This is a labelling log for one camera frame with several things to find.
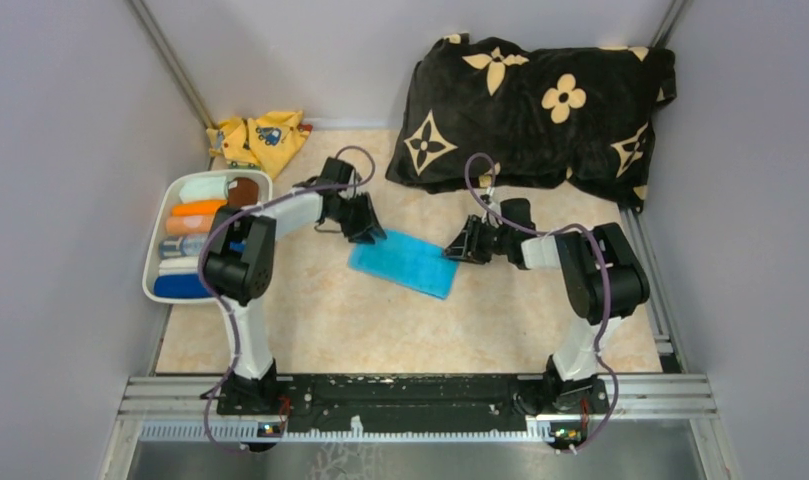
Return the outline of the light blue towel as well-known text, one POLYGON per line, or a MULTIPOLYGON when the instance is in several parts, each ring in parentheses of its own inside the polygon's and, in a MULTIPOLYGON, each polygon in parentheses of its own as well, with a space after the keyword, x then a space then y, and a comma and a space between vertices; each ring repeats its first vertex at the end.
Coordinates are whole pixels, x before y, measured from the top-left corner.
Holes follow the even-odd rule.
POLYGON ((459 263, 446 258, 443 248, 397 231, 374 244, 358 244, 348 267, 434 298, 451 293, 459 263))

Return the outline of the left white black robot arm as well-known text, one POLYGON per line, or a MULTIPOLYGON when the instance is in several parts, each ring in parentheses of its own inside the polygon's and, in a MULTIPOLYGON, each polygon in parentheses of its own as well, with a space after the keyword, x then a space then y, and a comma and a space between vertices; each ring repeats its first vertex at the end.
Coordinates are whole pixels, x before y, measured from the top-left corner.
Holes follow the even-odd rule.
POLYGON ((222 207, 199 255, 202 286, 224 315, 232 350, 218 388, 239 398, 257 414, 272 411, 280 399, 276 363, 269 348, 262 297, 274 273, 275 247, 285 236, 327 220, 337 223, 353 244, 386 239, 366 179, 349 162, 329 157, 319 175, 284 195, 250 207, 222 207))

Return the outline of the brown towel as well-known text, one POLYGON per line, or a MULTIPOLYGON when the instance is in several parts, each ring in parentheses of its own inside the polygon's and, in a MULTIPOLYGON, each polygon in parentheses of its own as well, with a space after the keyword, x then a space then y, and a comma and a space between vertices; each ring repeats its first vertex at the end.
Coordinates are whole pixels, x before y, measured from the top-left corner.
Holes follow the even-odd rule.
POLYGON ((236 177, 227 183, 227 205, 231 208, 252 206, 259 201, 259 184, 249 177, 236 177))

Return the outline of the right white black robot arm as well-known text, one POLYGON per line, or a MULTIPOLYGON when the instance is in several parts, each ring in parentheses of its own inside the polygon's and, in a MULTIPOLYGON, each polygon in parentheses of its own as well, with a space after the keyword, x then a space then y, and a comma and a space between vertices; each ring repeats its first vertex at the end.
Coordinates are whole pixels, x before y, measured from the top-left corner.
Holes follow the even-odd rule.
POLYGON ((495 207, 495 215, 469 216, 443 255, 478 265, 501 255, 520 270, 561 273, 576 320, 549 358, 543 398, 552 410, 568 412, 592 390, 612 329, 648 301, 648 277, 618 223, 538 236, 529 200, 512 198, 495 207))

